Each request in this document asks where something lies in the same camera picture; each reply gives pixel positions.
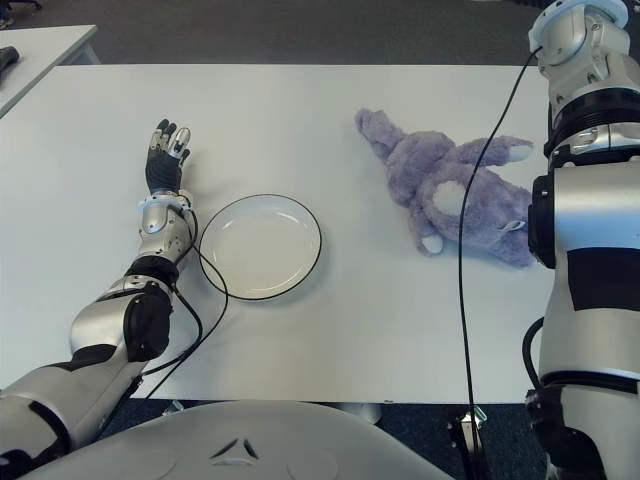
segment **table surface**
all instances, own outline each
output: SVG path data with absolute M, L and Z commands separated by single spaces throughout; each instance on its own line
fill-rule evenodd
M 2 73 L 0 117 L 97 30 L 95 25 L 77 25 L 1 31 L 0 48 L 15 47 L 20 59 Z
M 466 402 L 455 246 L 434 258 L 417 252 L 407 211 L 389 197 L 353 116 L 384 109 L 407 132 L 469 141 L 491 131 L 517 71 L 56 67 L 0 119 L 0 385 L 68 359 L 74 316 L 135 257 L 148 140 L 168 117 L 191 128 L 183 187 L 201 224 L 238 198 L 287 195 L 317 216 L 323 250 L 285 295 L 232 299 L 219 330 L 157 397 Z M 546 109 L 545 81 L 530 68 L 501 132 L 532 140 L 535 151 L 501 167 L 503 178 L 529 187 L 544 173 Z M 222 296 L 195 256 L 186 263 L 181 290 L 209 325 Z M 464 275 L 476 401 L 521 402 L 521 340 L 544 313 L 553 272 L 468 252 Z M 163 359 L 195 335 L 176 304 Z M 158 380 L 147 377 L 138 395 Z

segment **floor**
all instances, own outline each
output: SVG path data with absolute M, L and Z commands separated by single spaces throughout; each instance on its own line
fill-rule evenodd
M 97 24 L 103 63 L 521 64 L 539 13 L 463 0 L 41 0 L 14 5 L 31 28 Z M 640 15 L 628 31 L 640 38 Z M 640 42 L 632 47 L 640 58 Z M 154 418 L 166 400 L 128 401 L 105 435 Z M 453 405 L 384 405 L 381 427 L 456 479 L 464 472 L 446 424 Z M 490 478 L 540 479 L 545 458 L 523 405 L 483 405 Z

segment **black cable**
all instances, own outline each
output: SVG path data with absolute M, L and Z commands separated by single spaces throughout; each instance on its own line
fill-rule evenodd
M 109 428 L 109 425 L 111 425 L 111 422 L 115 418 L 116 414 L 120 411 L 122 406 L 129 400 L 129 398 L 131 398 L 131 395 L 135 393 L 135 391 L 140 386 L 140 383 L 142 383 L 142 376 L 140 375 L 138 375 L 137 377 L 134 377 L 131 380 L 129 387 L 122 393 L 122 395 L 120 396 L 120 399 L 118 400 L 118 403 L 116 403 L 116 406 L 113 407 L 113 410 L 111 410 L 111 413 L 109 413 L 106 420 L 102 422 L 102 425 L 98 429 L 98 432 L 93 437 L 93 441 L 97 441 L 102 436 L 102 434 L 107 430 L 107 428 Z
M 458 293 L 460 295 L 460 321 L 462 324 L 462 341 L 464 343 L 464 360 L 465 360 L 465 368 L 467 372 L 467 391 L 469 393 L 469 410 L 470 410 L 469 414 L 471 415 L 471 432 L 473 436 L 473 453 L 475 458 L 478 457 L 478 426 L 476 425 L 475 401 L 473 399 L 473 381 L 471 378 L 471 359 L 469 355 L 467 317 L 466 317 L 465 308 L 464 308 L 464 290 L 463 290 L 463 282 L 462 282 L 462 238 L 463 238 L 462 234 L 463 234 L 463 228 L 464 228 L 464 212 L 467 206 L 467 199 L 469 198 L 469 191 L 471 190 L 471 185 L 473 184 L 473 180 L 476 177 L 476 173 L 480 168 L 480 164 L 482 163 L 484 154 L 489 148 L 491 141 L 496 136 L 496 133 L 498 132 L 498 129 L 502 125 L 504 118 L 507 116 L 507 112 L 509 111 L 509 107 L 511 106 L 513 97 L 515 96 L 516 91 L 518 90 L 518 86 L 520 85 L 520 81 L 522 80 L 524 72 L 526 72 L 527 67 L 529 66 L 529 63 L 531 63 L 531 60 L 533 60 L 536 53 L 538 53 L 541 49 L 542 47 L 532 52 L 527 58 L 527 61 L 525 62 L 525 64 L 522 66 L 522 69 L 518 74 L 518 78 L 516 79 L 516 83 L 514 84 L 513 89 L 511 90 L 511 94 L 509 95 L 509 99 L 507 100 L 507 104 L 504 107 L 504 111 L 502 112 L 502 115 L 500 116 L 498 123 L 493 129 L 493 132 L 491 132 L 491 135 L 487 139 L 487 142 L 484 144 L 484 147 L 482 148 L 482 151 L 478 156 L 478 160 L 476 161 L 473 167 L 473 172 L 471 173 L 471 177 L 469 178 L 469 182 L 467 183 L 467 186 L 464 191 L 464 197 L 462 199 L 462 208 L 460 209 L 460 224 L 458 229 Z M 477 472 L 477 462 L 475 463 L 474 470 L 475 471 L 473 476 L 479 477 Z
M 193 246 L 196 244 L 196 241 L 198 240 L 198 217 L 193 210 L 189 210 L 189 213 L 191 213 L 191 219 L 193 220 L 193 234 L 191 234 L 191 228 L 189 228 L 189 237 L 191 238 L 191 243 L 189 244 L 189 248 L 182 252 L 176 259 L 176 265 L 178 265 L 182 261 L 182 259 L 187 256 L 187 254 L 191 251 Z
M 193 233 L 191 232 L 191 227 L 187 227 L 189 228 L 189 238 L 191 239 L 191 243 L 189 243 L 189 248 L 187 248 L 184 252 L 182 252 L 182 254 L 176 259 L 176 262 L 175 262 L 176 265 L 178 265 L 180 261 L 191 251 L 191 249 L 193 248 L 193 246 L 195 245 L 198 239 L 198 217 L 195 215 L 193 210 L 189 210 L 189 213 L 191 213 L 191 219 L 193 220 Z M 178 299 L 180 300 L 180 303 L 184 305 L 184 307 L 191 314 L 191 317 L 193 318 L 193 320 L 196 322 L 196 326 L 198 327 L 198 335 L 196 339 L 191 343 L 191 345 L 187 347 L 187 349 L 184 350 L 180 355 L 175 357 L 173 360 L 169 360 L 168 362 L 163 363 L 162 365 L 152 368 L 151 370 L 144 371 L 142 373 L 143 377 L 147 375 L 152 375 L 154 373 L 158 373 L 160 370 L 164 370 L 165 368 L 170 367 L 171 365 L 174 365 L 175 363 L 179 362 L 180 359 L 183 356 L 187 355 L 191 349 L 195 348 L 198 342 L 202 339 L 202 333 L 203 333 L 202 320 L 200 320 L 200 317 L 198 316 L 196 311 L 193 309 L 193 307 L 191 307 L 191 304 L 187 302 L 187 300 L 182 296 L 182 294 L 178 290 L 178 286 L 175 283 L 173 285 L 170 285 L 169 288 L 173 293 L 175 293 L 176 297 L 178 297 Z
M 215 329 L 218 328 L 218 325 L 220 325 L 220 322 L 224 318 L 224 315 L 227 312 L 227 308 L 229 306 L 229 289 L 227 288 L 227 282 L 225 281 L 224 277 L 220 274 L 220 271 L 216 268 L 216 266 L 213 265 L 209 261 L 209 259 L 202 254 L 200 249 L 195 246 L 195 242 L 193 242 L 193 245 L 191 248 L 193 248 L 198 253 L 198 255 L 200 255 L 200 258 L 202 258 L 213 269 L 216 275 L 218 275 L 218 277 L 220 278 L 220 282 L 222 283 L 223 292 L 224 292 L 224 306 L 222 307 L 222 312 L 220 312 L 218 320 L 216 320 L 216 322 L 209 329 L 206 335 L 197 344 L 195 344 L 192 349 L 189 349 L 189 351 L 187 351 L 185 355 L 182 356 L 182 358 L 180 358 L 177 364 L 171 370 L 169 370 L 169 372 L 162 378 L 162 380 L 160 380 L 160 382 L 158 382 L 158 384 L 155 387 L 153 387 L 153 389 L 147 394 L 147 396 L 144 397 L 144 400 L 151 398 L 151 396 L 162 386 L 162 384 L 164 384 L 164 382 L 167 381 L 167 379 L 171 376 L 171 374 L 173 374 L 173 372 L 175 372 L 180 367 L 180 365 L 182 365 L 191 355 L 193 355 L 193 353 L 198 349 L 198 347 L 202 345 L 209 338 L 209 336 L 215 331 Z
M 527 333 L 524 334 L 524 338 L 522 339 L 522 360 L 524 361 L 524 368 L 527 370 L 527 375 L 529 375 L 529 378 L 531 379 L 533 388 L 538 392 L 542 391 L 542 384 L 540 383 L 538 372 L 536 372 L 536 369 L 533 366 L 533 361 L 531 360 L 531 343 L 533 342 L 536 333 L 538 333 L 542 328 L 543 323 L 544 317 L 536 320 L 533 325 L 529 327 Z

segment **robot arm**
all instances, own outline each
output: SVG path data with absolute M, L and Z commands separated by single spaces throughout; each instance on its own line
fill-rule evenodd
M 169 342 L 171 287 L 191 234 L 180 191 L 189 130 L 163 120 L 149 147 L 150 195 L 141 202 L 139 255 L 71 327 L 72 358 L 38 368 L 0 392 L 0 476 L 15 478 L 94 440 Z
M 549 80 L 549 157 L 530 246 L 555 269 L 528 395 L 551 478 L 637 477 L 640 67 L 620 0 L 554 2 L 530 32 Z

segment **plush bunny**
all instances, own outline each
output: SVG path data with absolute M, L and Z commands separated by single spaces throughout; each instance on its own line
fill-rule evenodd
M 457 242 L 465 187 L 486 139 L 456 147 L 439 132 L 407 135 L 383 111 L 363 109 L 355 120 L 384 162 L 391 197 L 409 209 L 409 230 L 418 249 L 437 255 L 443 238 Z M 495 138 L 474 179 L 464 217 L 464 245 L 519 268 L 534 262 L 527 243 L 531 194 L 486 166 L 524 160 L 532 150 L 527 140 Z

